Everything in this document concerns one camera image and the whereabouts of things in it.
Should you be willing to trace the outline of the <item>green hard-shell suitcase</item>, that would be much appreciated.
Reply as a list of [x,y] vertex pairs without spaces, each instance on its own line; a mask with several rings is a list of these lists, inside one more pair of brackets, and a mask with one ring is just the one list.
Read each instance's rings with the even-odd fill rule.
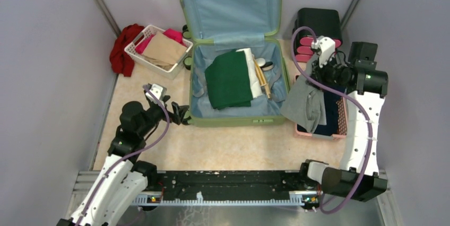
[[[280,108],[290,90],[281,45],[275,39],[281,23],[282,0],[180,0],[194,45],[189,88],[192,123],[198,127],[281,125]],[[270,96],[253,99],[249,107],[213,109],[204,72],[228,51],[249,48],[273,63],[267,79]]]

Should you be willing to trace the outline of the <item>white folded garment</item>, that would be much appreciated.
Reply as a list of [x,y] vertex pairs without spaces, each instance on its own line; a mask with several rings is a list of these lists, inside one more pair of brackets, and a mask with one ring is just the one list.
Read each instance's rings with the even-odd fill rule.
[[250,90],[252,92],[253,99],[256,99],[257,97],[261,96],[263,92],[261,90],[261,85],[256,74],[254,55],[252,54],[250,48],[237,49],[236,52],[243,52],[245,54],[250,82]]

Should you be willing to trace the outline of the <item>dark green folded garment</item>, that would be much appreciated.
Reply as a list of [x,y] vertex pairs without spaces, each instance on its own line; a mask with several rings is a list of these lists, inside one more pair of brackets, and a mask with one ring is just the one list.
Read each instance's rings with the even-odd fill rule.
[[217,56],[206,68],[205,79],[213,109],[251,106],[253,95],[244,52],[229,51]]

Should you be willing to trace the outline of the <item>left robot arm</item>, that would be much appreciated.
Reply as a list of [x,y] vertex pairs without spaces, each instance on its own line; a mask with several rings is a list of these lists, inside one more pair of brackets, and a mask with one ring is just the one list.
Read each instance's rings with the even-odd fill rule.
[[120,124],[100,173],[78,208],[58,225],[117,225],[140,192],[157,188],[157,166],[138,158],[166,135],[168,127],[153,143],[146,144],[159,123],[182,124],[189,107],[172,102],[173,111],[168,111],[168,95],[158,99],[147,93],[146,99],[148,109],[138,101],[122,107]]

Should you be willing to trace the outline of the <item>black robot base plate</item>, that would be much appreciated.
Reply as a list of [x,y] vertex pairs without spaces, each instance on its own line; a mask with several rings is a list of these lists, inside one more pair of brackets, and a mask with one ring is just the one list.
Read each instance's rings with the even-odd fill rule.
[[299,170],[158,171],[150,190],[164,201],[288,201],[292,194],[317,195],[318,184]]

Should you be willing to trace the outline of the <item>white plastic basket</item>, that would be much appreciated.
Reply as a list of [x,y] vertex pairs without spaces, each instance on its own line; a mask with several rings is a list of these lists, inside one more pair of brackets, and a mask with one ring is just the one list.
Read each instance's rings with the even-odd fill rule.
[[137,64],[173,80],[184,67],[183,61],[192,47],[193,43],[179,31],[148,25],[125,47],[125,53]]

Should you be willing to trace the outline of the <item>pink folded cloth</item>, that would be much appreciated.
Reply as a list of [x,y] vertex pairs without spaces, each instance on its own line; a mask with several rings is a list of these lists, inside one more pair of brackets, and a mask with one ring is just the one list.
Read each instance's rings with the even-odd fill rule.
[[[183,34],[181,32],[173,30],[173,29],[168,29],[165,32],[163,32],[162,34],[165,35],[166,37],[178,42],[182,46],[186,47],[186,45],[183,42]],[[143,54],[144,50],[147,48],[148,44],[150,43],[150,41],[152,40],[152,38],[154,36],[155,35],[152,34],[148,38],[144,39],[139,45],[136,46],[135,51],[139,54]]]

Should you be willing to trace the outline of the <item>red cloth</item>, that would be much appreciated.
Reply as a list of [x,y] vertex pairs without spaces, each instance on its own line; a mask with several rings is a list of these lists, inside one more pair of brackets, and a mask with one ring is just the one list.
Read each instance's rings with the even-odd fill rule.
[[135,62],[125,52],[128,46],[144,29],[144,26],[138,24],[128,25],[119,34],[114,42],[114,46],[109,55],[111,69],[116,74],[123,74],[125,77],[131,77]]

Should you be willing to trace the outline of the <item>tan folded cloth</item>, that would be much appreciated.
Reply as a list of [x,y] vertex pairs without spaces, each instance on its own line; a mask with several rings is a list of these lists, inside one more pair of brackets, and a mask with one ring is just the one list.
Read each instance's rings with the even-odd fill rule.
[[187,47],[157,32],[141,54],[148,62],[165,70],[172,68],[182,57]]

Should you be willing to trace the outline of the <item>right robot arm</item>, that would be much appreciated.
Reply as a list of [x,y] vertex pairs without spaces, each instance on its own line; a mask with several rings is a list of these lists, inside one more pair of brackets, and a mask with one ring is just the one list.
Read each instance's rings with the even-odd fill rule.
[[377,44],[353,42],[348,61],[342,65],[331,57],[327,65],[313,63],[312,78],[331,88],[345,88],[339,95],[347,102],[347,135],[339,168],[325,162],[302,163],[299,184],[312,190],[320,184],[323,193],[366,202],[387,189],[387,180],[379,176],[377,132],[380,111],[385,102],[388,74],[376,69]]

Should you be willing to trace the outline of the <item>wooden stick bundle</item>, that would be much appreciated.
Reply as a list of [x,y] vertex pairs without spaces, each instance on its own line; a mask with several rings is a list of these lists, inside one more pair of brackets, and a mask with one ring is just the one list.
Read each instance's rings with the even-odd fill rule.
[[269,88],[269,84],[268,84],[268,82],[267,82],[267,80],[265,78],[265,75],[264,75],[262,69],[259,67],[258,62],[256,61],[256,59],[253,59],[253,61],[254,61],[255,71],[256,71],[256,75],[258,77],[260,86],[264,88],[264,91],[265,91],[265,94],[266,94],[267,98],[269,100],[271,100],[272,99],[271,91],[270,91],[270,88]]

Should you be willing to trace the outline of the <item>black pink drawer cabinet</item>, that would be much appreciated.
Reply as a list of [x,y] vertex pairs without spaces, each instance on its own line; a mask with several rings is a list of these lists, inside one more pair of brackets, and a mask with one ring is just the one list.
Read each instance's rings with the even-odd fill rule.
[[[336,48],[341,47],[343,43],[341,21],[337,10],[304,7],[297,12],[292,32],[303,26],[311,28],[318,37],[325,36],[333,39]],[[300,31],[297,34],[293,49],[298,62],[306,63],[313,56],[313,51],[310,49],[312,42],[313,38],[309,32]]]

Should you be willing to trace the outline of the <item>grey garment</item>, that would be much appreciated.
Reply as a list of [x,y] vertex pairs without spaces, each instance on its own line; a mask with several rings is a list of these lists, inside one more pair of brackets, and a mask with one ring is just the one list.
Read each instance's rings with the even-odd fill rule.
[[326,125],[324,93],[299,75],[288,93],[280,113],[288,120],[313,133],[319,125]]

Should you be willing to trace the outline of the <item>round white black item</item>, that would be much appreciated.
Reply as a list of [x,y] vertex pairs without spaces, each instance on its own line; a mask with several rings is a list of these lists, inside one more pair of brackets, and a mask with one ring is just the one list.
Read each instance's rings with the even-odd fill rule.
[[264,58],[257,58],[257,59],[255,59],[255,62],[263,72],[269,71],[269,70],[273,69],[273,67],[274,67],[273,62],[267,61]]

